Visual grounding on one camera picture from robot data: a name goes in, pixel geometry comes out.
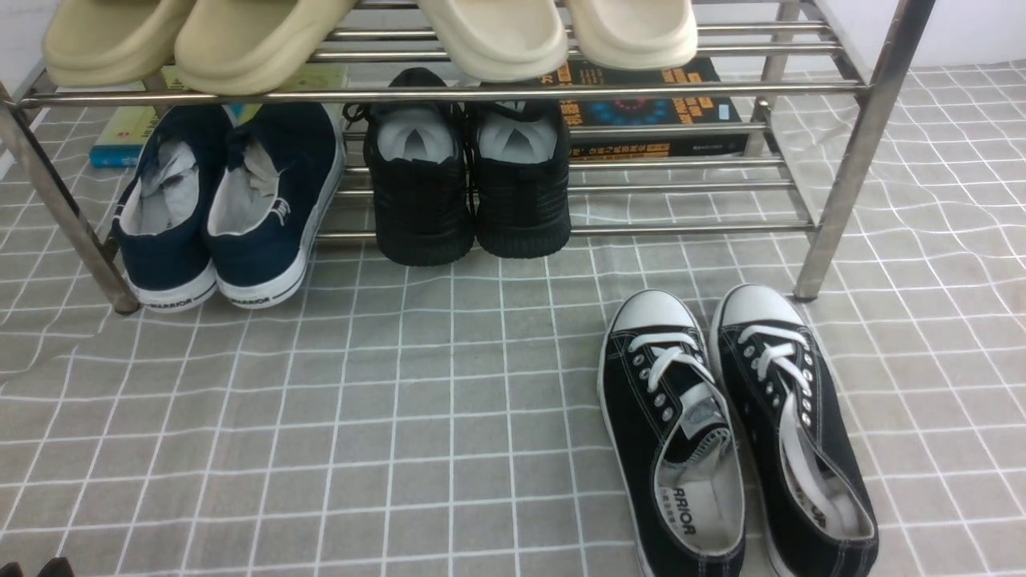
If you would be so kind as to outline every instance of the shoe tongue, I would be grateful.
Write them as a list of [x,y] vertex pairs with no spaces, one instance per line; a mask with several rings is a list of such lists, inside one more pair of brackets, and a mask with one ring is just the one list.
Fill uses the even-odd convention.
[[707,383],[700,380],[674,392],[680,393],[681,412],[659,469],[659,483],[667,487],[679,485],[681,477],[711,477],[733,447],[724,410]]

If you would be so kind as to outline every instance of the rubber sole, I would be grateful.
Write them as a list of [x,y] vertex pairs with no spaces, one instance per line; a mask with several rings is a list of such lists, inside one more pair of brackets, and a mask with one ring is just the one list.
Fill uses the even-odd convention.
[[558,253],[570,239],[569,205],[556,219],[530,227],[497,227],[478,220],[477,241],[501,259],[540,259]]

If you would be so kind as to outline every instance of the brand logo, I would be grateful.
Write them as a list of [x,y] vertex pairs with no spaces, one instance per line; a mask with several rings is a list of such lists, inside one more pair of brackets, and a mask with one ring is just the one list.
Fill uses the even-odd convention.
[[694,520],[692,518],[692,507],[687,503],[687,494],[684,490],[677,487],[673,490],[673,501],[677,507],[677,521],[680,522],[680,527],[684,530],[685,535],[695,535],[695,526],[693,525]]
[[184,301],[179,301],[176,303],[153,303],[149,305],[149,307],[152,309],[176,309],[179,307],[184,307],[188,304],[191,304],[192,302],[193,299],[186,299]]
[[241,299],[230,299],[230,300],[237,305],[263,305],[264,303],[270,303],[271,297],[264,297],[263,299],[251,299],[251,300],[241,300]]

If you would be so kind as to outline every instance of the black canvas sneaker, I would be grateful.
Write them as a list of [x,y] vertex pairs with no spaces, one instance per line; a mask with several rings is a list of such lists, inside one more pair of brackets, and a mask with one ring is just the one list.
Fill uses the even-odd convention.
[[781,577],[862,577],[879,534],[826,360],[787,299],[731,291],[713,318],[713,374],[748,430]]
[[[425,68],[404,70],[390,86],[444,87]],[[366,119],[363,159],[374,190],[378,247],[407,266],[449,264],[474,244],[467,198],[463,112],[452,103],[361,105],[346,118]]]
[[643,291],[613,320],[598,398],[647,577],[738,575],[745,492],[725,397],[676,297]]
[[556,101],[467,106],[477,240],[505,259],[556,253],[570,237],[569,129]]

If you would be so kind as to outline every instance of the white toe cap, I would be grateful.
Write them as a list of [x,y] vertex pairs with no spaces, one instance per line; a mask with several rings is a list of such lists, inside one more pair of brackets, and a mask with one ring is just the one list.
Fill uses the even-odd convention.
[[666,324],[695,326],[695,317],[676,297],[662,291],[642,291],[624,303],[614,331]]
[[745,284],[731,292],[723,304],[720,324],[741,324],[757,320],[783,320],[804,324],[798,311],[783,295],[761,284]]

